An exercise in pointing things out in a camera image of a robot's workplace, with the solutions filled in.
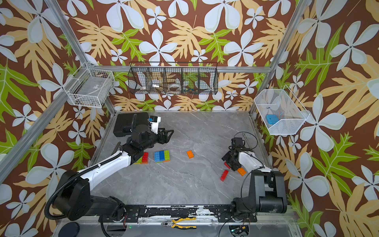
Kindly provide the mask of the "light blue lego brick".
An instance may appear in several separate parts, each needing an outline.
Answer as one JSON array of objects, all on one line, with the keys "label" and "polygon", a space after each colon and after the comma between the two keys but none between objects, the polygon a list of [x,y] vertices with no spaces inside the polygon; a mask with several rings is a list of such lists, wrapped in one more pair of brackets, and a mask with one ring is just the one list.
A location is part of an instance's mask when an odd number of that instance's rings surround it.
[{"label": "light blue lego brick", "polygon": [[156,163],[160,162],[160,152],[155,152],[154,153],[154,161]]}]

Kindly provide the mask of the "dark blue upturned lego brick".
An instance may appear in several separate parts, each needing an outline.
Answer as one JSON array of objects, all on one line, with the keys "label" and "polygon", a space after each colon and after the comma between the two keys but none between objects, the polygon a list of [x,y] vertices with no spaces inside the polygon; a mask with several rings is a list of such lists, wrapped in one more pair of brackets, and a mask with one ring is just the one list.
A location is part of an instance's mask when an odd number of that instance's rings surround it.
[{"label": "dark blue upturned lego brick", "polygon": [[165,151],[160,151],[159,152],[159,161],[160,162],[165,161]]}]

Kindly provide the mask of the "long red lego brick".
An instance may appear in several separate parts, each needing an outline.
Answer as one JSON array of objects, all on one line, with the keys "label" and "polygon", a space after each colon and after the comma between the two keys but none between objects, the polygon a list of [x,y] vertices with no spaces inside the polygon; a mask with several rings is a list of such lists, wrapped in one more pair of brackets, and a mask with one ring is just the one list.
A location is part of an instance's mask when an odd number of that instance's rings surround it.
[{"label": "long red lego brick", "polygon": [[229,174],[229,171],[228,171],[228,170],[224,170],[224,172],[222,173],[222,175],[221,175],[221,177],[220,177],[220,180],[221,180],[222,182],[224,182],[225,179],[226,179],[226,177],[228,176],[228,174]]}]

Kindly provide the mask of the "small orange upturned lego brick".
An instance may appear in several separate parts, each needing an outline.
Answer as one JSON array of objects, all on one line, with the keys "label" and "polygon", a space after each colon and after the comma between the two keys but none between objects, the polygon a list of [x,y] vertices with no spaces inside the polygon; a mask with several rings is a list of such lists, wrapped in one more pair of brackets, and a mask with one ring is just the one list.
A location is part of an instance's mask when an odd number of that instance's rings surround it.
[{"label": "small orange upturned lego brick", "polygon": [[194,154],[193,154],[192,151],[187,151],[187,155],[188,155],[188,158],[189,158],[189,159],[194,158]]}]

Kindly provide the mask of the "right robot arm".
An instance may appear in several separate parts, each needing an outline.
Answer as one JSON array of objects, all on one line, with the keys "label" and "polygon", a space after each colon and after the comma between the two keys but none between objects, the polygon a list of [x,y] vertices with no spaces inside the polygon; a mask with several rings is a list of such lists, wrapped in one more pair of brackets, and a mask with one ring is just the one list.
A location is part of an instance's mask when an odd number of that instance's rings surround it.
[{"label": "right robot arm", "polygon": [[222,157],[227,170],[223,172],[221,181],[225,181],[229,171],[239,173],[245,178],[244,182],[250,179],[247,196],[243,196],[245,184],[242,184],[240,196],[232,200],[231,207],[226,211],[228,220],[237,222],[249,219],[255,222],[257,213],[286,213],[288,202],[284,175],[267,167],[245,145],[243,138],[232,138],[229,151]]}]

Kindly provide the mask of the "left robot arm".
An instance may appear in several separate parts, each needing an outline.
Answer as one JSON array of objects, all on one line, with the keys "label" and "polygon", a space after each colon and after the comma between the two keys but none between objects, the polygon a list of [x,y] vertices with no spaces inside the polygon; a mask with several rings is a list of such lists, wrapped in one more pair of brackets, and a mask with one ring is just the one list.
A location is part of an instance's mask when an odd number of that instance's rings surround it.
[{"label": "left robot arm", "polygon": [[118,143],[111,156],[78,172],[66,171],[46,202],[45,217],[75,221],[83,216],[100,216],[122,220],[125,204],[120,199],[94,196],[91,191],[109,176],[136,163],[146,149],[170,141],[174,130],[159,127],[160,121],[160,117],[151,116],[146,124],[137,124],[137,116],[134,115],[130,137],[125,144]]}]

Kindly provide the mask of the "long orange lego brick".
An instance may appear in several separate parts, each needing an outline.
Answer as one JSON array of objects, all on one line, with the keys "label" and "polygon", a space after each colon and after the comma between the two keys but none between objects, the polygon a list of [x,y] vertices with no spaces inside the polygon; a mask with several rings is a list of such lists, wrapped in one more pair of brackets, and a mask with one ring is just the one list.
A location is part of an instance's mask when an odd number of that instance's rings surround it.
[{"label": "long orange lego brick", "polygon": [[246,175],[247,174],[247,172],[246,172],[246,170],[244,169],[244,168],[239,168],[238,170],[237,170],[237,172],[241,175],[241,176],[244,176],[244,175]]}]

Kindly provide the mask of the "black plastic tool case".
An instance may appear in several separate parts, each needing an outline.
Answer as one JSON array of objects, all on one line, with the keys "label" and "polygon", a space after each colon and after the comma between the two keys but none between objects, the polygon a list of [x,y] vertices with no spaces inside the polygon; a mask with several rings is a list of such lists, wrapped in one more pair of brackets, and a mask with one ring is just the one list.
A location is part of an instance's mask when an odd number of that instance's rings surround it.
[{"label": "black plastic tool case", "polygon": [[122,113],[116,117],[113,134],[116,137],[124,137],[131,134],[133,116],[136,115],[134,125],[148,125],[149,114],[147,112],[140,113]]}]

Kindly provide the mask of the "grey allen key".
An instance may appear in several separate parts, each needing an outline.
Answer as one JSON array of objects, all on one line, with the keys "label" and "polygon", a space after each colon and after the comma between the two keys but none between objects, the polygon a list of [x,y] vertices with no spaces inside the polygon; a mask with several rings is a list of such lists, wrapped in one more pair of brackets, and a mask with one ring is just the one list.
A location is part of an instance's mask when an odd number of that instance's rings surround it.
[{"label": "grey allen key", "polygon": [[115,148],[114,148],[113,151],[112,151],[112,154],[113,154],[113,155],[114,155],[117,151],[119,151],[120,144],[121,144],[121,142],[118,142],[118,143],[116,144]]}]

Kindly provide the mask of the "blue sponge in basket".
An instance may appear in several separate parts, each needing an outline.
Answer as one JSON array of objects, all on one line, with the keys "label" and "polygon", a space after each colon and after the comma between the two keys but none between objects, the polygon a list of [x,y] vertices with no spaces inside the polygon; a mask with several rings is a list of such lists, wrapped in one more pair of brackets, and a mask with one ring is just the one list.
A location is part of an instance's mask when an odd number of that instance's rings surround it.
[{"label": "blue sponge in basket", "polygon": [[266,120],[269,125],[274,125],[279,122],[279,117],[277,115],[266,115]]}]

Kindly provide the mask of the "black round disc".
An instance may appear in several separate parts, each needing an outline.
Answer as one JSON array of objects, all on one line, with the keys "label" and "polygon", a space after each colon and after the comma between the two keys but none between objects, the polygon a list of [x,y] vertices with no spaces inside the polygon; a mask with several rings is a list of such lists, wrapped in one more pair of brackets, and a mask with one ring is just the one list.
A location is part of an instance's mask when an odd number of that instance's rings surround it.
[{"label": "black round disc", "polygon": [[65,224],[58,233],[58,237],[77,237],[80,232],[80,226],[76,222]]}]

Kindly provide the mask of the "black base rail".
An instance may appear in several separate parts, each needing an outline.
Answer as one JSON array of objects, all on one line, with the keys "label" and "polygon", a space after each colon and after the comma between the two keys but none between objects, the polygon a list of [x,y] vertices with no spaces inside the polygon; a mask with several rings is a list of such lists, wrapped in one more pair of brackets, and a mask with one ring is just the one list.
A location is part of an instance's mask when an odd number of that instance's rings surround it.
[{"label": "black base rail", "polygon": [[142,224],[144,221],[166,221],[169,219],[195,217],[197,221],[211,223],[257,222],[257,214],[237,212],[231,204],[204,205],[126,205],[124,208],[125,223]]}]

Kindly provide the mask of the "aluminium frame post right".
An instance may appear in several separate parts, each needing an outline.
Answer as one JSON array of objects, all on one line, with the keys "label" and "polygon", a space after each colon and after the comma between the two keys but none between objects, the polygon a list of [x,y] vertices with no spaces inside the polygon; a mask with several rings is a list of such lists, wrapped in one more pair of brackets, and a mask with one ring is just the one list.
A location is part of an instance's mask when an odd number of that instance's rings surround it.
[{"label": "aluminium frame post right", "polygon": [[257,95],[259,95],[264,89],[266,89],[267,85],[269,84],[271,80],[271,76],[275,74],[275,70],[276,70],[276,67],[279,65],[280,58],[282,57],[282,55],[284,54],[284,51],[289,45],[291,38],[295,35],[296,27],[300,23],[306,11],[306,8],[309,7],[311,3],[312,1],[299,1],[299,4],[295,8],[294,14],[291,17],[288,27],[286,28],[286,31],[284,32],[283,38],[278,46],[276,54],[273,57],[273,61],[270,63],[270,66],[269,67],[253,67],[255,69],[254,72],[266,74],[257,91]]}]

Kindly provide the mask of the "aluminium frame post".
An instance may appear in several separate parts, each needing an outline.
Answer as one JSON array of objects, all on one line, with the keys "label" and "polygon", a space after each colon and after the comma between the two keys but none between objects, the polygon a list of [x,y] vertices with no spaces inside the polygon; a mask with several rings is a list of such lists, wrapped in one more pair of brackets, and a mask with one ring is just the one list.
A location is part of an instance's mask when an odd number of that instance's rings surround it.
[{"label": "aluminium frame post", "polygon": [[[99,66],[94,65],[89,61],[58,2],[45,1],[45,3],[55,15],[60,29],[80,62],[78,69],[68,76],[68,85],[63,87],[68,100],[73,105],[84,107],[101,108],[106,106],[110,114],[115,115],[116,111],[109,98],[110,89],[114,85],[113,73],[109,70],[101,69]],[[102,86],[98,89],[98,93],[94,94],[91,92],[89,94],[84,94],[82,88],[84,86],[89,86],[91,82],[90,79],[93,79],[94,77],[98,77],[102,80]]]},{"label": "aluminium frame post", "polygon": [[286,28],[286,31],[284,32],[283,38],[278,46],[276,54],[273,57],[273,61],[270,63],[270,66],[269,67],[253,67],[255,69],[254,72],[266,74],[257,91],[257,95],[259,95],[264,89],[266,89],[267,85],[269,84],[271,80],[271,76],[275,74],[275,70],[276,70],[276,67],[279,65],[280,58],[282,57],[282,55],[284,54],[284,51],[289,45],[291,38],[295,35],[296,27],[300,23],[306,11],[306,8],[309,7],[311,3],[312,1],[299,1],[299,4],[295,8],[294,14],[291,17],[288,27]]}]

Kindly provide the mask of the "aluminium frame post left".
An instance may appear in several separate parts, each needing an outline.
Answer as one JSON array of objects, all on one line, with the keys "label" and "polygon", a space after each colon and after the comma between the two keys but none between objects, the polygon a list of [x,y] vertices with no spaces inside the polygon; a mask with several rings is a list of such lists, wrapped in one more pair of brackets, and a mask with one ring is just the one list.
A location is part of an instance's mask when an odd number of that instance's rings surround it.
[{"label": "aluminium frame post left", "polygon": [[[45,1],[45,3],[55,15],[60,29],[80,62],[78,69],[68,76],[68,85],[63,87],[68,100],[73,105],[84,107],[101,108],[106,106],[110,114],[115,115],[116,111],[109,98],[110,89],[114,85],[113,73],[109,70],[101,69],[99,66],[94,65],[89,61],[58,2]],[[98,89],[98,93],[94,94],[91,92],[89,94],[84,94],[82,88],[84,86],[89,86],[91,82],[90,79],[93,79],[94,77],[98,77],[102,80],[102,86]]]}]

